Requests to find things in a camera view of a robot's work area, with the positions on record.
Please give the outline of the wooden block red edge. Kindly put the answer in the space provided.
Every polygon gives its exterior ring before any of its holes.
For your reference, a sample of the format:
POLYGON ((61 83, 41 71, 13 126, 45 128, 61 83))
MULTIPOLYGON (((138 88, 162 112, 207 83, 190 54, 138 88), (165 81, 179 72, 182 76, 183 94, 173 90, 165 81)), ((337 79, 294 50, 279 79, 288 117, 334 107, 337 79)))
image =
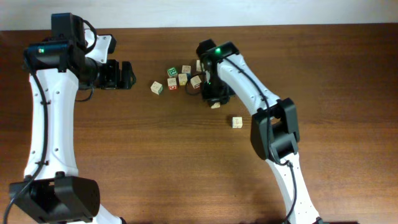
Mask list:
POLYGON ((201 78, 200 78, 200 76, 199 76, 199 75, 195 75, 195 76, 191 77, 190 83, 191 83, 191 86, 192 86, 194 89, 199 89, 199 88, 200 88, 200 85, 201 85, 201 78))

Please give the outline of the wooden block yellow side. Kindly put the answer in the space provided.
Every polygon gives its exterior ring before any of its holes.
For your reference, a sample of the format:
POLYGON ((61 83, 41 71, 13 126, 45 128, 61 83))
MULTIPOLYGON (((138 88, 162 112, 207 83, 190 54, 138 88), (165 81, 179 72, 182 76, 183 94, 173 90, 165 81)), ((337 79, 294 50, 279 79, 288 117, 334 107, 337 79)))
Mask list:
POLYGON ((187 73, 179 73, 178 74, 178 84, 180 86, 185 86, 188 82, 188 74, 187 73))

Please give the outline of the wooden block red side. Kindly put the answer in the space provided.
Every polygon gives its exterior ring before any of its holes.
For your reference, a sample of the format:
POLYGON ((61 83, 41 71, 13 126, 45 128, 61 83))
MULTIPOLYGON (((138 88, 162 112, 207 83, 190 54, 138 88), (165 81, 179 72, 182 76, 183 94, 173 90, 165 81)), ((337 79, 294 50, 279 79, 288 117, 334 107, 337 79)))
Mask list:
POLYGON ((169 90, 176 90, 178 88, 177 79, 175 77, 168 78, 167 84, 169 90))

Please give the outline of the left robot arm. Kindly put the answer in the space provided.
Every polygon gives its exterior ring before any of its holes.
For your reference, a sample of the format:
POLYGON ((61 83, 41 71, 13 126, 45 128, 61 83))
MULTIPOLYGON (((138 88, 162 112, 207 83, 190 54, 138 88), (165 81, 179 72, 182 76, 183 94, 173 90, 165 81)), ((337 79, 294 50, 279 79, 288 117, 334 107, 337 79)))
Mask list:
POLYGON ((53 14, 51 28, 50 37, 24 51, 32 138, 24 179, 9 186, 10 203, 37 223, 122 223, 102 206, 97 182, 78 175, 73 115, 80 90, 130 89, 132 65, 110 59, 116 39, 79 16, 53 14))

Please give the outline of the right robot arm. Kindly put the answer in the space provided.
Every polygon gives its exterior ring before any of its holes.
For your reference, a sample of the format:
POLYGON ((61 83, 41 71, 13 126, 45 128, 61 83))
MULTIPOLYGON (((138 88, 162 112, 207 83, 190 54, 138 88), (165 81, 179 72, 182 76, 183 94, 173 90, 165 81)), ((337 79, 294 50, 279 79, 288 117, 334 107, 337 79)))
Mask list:
POLYGON ((251 145, 274 174, 286 215, 283 223, 323 223, 313 205, 300 168, 297 109, 280 99, 248 67, 232 42, 208 39, 196 49, 205 81, 201 95, 210 106, 225 105, 237 96, 251 115, 251 145))

